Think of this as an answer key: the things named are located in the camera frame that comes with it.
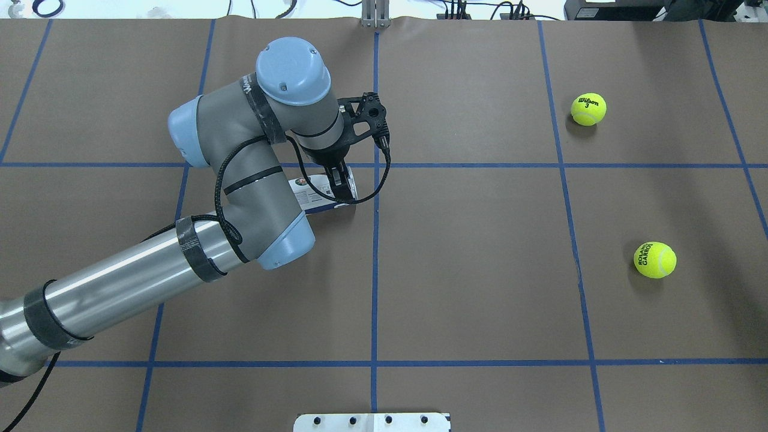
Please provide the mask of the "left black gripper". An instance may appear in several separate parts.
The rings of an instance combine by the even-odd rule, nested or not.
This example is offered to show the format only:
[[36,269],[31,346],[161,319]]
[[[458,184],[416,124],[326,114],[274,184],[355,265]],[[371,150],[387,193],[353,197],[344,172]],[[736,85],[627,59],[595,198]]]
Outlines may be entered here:
[[334,123],[323,133],[298,134],[298,142],[310,159],[321,165],[328,179],[329,188],[337,189],[340,200],[357,200],[356,181],[344,158],[349,148],[367,139],[368,132],[356,134],[354,125]]

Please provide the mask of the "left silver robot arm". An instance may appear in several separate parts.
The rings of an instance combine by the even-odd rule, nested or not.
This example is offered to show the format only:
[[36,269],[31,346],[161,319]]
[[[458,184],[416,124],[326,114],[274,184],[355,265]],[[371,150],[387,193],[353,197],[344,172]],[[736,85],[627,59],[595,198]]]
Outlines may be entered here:
[[298,37],[269,42],[250,74],[173,110],[167,125],[190,165],[216,173],[214,210],[3,301],[2,386],[243,263],[269,270],[307,254],[315,235],[272,146],[297,144],[324,168],[332,198],[350,204],[349,148],[389,140],[379,96],[337,98],[321,54]]

